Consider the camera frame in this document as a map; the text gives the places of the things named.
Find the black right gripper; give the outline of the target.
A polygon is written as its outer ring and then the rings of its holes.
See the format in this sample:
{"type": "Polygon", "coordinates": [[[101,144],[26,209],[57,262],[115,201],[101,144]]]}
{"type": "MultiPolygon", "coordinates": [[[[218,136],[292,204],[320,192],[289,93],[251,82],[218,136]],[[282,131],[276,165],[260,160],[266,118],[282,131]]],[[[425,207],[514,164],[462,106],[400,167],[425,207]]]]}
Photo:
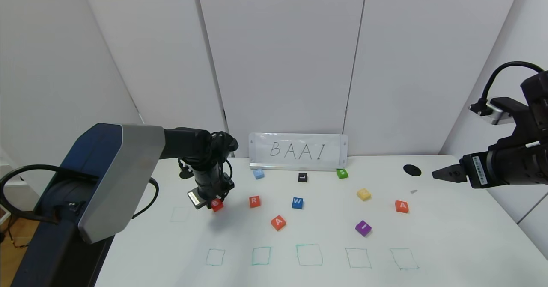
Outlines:
{"type": "Polygon", "coordinates": [[[452,183],[469,181],[472,188],[482,189],[535,184],[536,148],[493,145],[486,152],[465,155],[460,164],[435,170],[431,175],[434,179],[452,183]]]}

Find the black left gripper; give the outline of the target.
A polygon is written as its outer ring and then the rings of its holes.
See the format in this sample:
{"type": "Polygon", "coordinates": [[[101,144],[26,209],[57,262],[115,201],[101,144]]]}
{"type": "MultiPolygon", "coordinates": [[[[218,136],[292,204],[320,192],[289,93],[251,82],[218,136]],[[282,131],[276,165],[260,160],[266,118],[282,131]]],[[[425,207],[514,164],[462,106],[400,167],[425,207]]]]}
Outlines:
{"type": "Polygon", "coordinates": [[[190,165],[188,165],[188,168],[192,171],[197,185],[188,192],[188,197],[196,209],[204,206],[211,208],[211,202],[223,195],[221,190],[223,174],[220,172],[218,164],[200,170],[190,165]]]}

